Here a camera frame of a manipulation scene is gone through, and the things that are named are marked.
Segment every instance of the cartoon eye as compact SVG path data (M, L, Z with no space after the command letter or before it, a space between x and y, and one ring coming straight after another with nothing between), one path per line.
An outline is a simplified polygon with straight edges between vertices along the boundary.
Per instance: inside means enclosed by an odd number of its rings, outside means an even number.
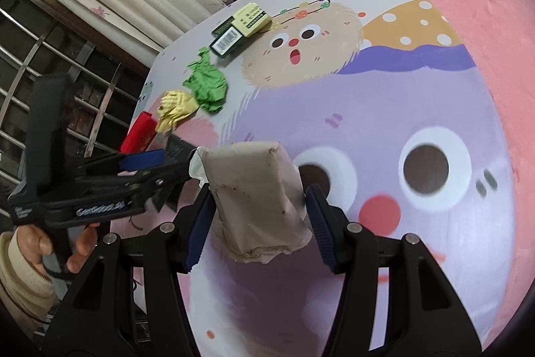
M288 40L290 40L290 36L288 34L277 34L271 39L270 46L274 49L280 48L280 46L285 45Z
M347 213L357 194L357 172L344 152L328 146L313 147L300 153L294 164L304 189L311 183L319 184L327 202Z
M299 35L303 40L311 40L319 35L322 29L318 25L307 25L300 32Z
M464 141L453 131L422 129L401 151L398 175L407 200L417 209L436 213L463 198L472 178L472 161Z

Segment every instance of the human hand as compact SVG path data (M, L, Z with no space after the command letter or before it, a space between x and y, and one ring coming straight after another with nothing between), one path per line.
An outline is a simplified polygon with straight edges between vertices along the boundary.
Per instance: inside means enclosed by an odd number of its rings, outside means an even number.
M73 273L82 269L97 244L98 223L90 224L76 239L76 253L67 261L67 268ZM42 276L48 277L43 266L43 256L52 254L52 242L46 233L33 224L17 229L17 244L28 263Z

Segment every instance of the black pupil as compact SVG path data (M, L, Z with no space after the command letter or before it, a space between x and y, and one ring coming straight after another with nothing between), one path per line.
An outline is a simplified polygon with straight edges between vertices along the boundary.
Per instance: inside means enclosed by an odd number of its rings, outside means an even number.
M314 37L314 31L312 31L311 29L307 29L306 31L303 31L301 37L305 40L308 40L309 38Z
M271 43L271 46L273 48L279 48L280 46L282 46L284 43L284 40L282 38L275 38L275 40L273 41L273 43Z
M313 164L306 164L299 167L299 174L301 175L301 182L303 183L303 191L311 183L317 183L321 188L323 195L327 197L331 191L331 181L323 168Z
M413 149L403 164L407 184L418 194L433 194L448 179L448 159L438 147L422 144Z

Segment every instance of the pink bedsheet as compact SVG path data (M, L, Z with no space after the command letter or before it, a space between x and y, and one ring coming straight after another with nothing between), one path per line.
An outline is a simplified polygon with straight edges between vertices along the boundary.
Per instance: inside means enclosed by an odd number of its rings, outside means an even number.
M504 305L485 345L514 315L535 277L535 0L433 0L485 77L509 143L516 242Z

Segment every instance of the red cartoon nose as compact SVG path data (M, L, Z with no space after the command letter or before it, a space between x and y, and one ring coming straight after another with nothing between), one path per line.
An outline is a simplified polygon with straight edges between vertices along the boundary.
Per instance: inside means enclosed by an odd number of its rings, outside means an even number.
M400 206L389 195L368 198L358 213L358 222L377 236L389 236L394 233L400 219Z

